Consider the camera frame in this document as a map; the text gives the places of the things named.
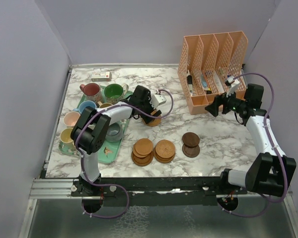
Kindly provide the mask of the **woven rattan coaster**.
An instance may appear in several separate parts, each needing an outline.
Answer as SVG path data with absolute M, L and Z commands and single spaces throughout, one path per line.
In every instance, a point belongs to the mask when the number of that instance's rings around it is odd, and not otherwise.
M 160 163 L 169 163 L 175 157 L 175 145 L 169 140 L 159 141 L 154 148 L 154 156 Z
M 149 122 L 147 124 L 147 126 L 150 126 L 150 127 L 154 127 L 154 126 L 157 126 L 161 123 L 161 119 L 154 119 L 152 120 L 151 122 Z

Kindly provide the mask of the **light brown wooden coaster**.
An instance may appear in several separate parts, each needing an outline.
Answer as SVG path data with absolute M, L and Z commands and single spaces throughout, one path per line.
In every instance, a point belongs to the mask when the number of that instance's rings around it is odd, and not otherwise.
M 138 155 L 148 155 L 153 150 L 153 143 L 148 138 L 142 138 L 135 143 L 135 151 Z

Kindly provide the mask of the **dark walnut coaster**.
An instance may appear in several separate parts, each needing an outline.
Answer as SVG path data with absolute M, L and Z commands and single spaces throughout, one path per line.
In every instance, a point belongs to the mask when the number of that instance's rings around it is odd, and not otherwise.
M 200 147 L 195 146 L 195 147 L 188 147 L 185 144 L 182 146 L 182 152 L 184 153 L 185 156 L 190 157 L 190 158 L 195 158 L 199 155 L 200 153 Z
M 200 138 L 197 134 L 193 132 L 187 132 L 183 134 L 182 141 L 185 146 L 193 148 L 199 145 Z

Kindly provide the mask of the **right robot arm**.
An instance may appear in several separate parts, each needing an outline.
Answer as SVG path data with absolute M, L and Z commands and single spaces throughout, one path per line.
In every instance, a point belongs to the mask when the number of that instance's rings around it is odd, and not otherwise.
M 238 114 L 251 134 L 257 153 L 248 171 L 225 169 L 221 173 L 218 188 L 224 194 L 231 193 L 239 186 L 250 192 L 283 197 L 290 185 L 297 164 L 278 148 L 270 120 L 265 117 L 267 112 L 260 108 L 263 93 L 263 86 L 249 84 L 243 99 L 238 99 L 235 93 L 223 93 L 215 96 L 214 101 L 205 108 L 215 117 L 220 106 L 223 107 L 223 114 L 230 111 Z

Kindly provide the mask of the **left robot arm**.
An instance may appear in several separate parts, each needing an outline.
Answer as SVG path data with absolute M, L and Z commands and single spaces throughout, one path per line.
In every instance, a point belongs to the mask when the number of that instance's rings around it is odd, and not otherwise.
M 71 139 L 80 153 L 80 177 L 85 180 L 82 189 L 86 194 L 93 196 L 99 192 L 98 151 L 105 142 L 109 126 L 134 116 L 141 117 L 146 123 L 152 122 L 160 118 L 161 111 L 157 107 L 165 102 L 160 90 L 152 95 L 149 89 L 138 85 L 130 96 L 112 106 L 83 110 L 71 132 Z

